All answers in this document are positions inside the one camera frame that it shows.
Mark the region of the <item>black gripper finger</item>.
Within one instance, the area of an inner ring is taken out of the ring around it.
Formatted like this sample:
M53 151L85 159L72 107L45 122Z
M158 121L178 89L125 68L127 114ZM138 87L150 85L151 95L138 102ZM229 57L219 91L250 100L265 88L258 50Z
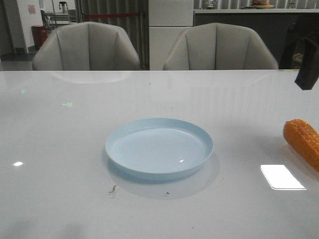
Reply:
M295 83L302 90L311 90L319 78L319 45L306 37L304 56Z

